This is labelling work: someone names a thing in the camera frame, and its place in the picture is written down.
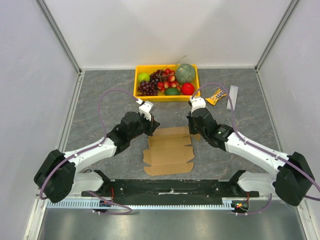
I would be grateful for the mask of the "brown cardboard box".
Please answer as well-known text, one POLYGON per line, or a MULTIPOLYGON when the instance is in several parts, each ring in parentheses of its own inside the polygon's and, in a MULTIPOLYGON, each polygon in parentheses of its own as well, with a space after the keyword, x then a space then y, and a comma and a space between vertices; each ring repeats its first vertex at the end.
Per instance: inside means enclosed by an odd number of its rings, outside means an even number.
POLYGON ((187 126, 158 128, 148 138, 149 148, 143 151, 144 171, 149 176, 164 176, 189 173, 194 162, 192 137, 200 140, 199 134, 190 134, 187 126))

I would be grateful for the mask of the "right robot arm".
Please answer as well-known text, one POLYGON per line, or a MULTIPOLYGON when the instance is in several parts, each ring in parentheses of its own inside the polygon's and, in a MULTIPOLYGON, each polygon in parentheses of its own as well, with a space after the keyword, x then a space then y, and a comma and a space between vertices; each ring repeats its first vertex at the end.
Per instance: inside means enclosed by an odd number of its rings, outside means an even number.
POLYGON ((205 107, 190 111, 187 119, 190 134, 199 134, 211 147, 236 154, 266 171, 242 173, 229 184, 233 196, 265 192, 276 194, 291 206, 298 206, 306 198, 315 177, 302 154, 287 154, 256 143, 231 126, 217 124, 205 107))

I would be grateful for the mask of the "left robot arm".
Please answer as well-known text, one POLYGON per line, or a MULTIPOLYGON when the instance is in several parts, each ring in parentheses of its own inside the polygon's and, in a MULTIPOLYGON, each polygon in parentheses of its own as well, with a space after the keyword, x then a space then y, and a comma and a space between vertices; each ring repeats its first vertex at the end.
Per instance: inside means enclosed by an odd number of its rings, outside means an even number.
POLYGON ((131 140, 140 135, 152 136, 159 126, 153 115, 129 111, 102 139, 69 152, 52 150, 33 179, 40 189, 40 199, 58 203, 71 193, 87 190, 99 197, 106 196, 110 185, 104 177, 97 172, 85 176, 81 170, 120 154, 130 146, 131 140))

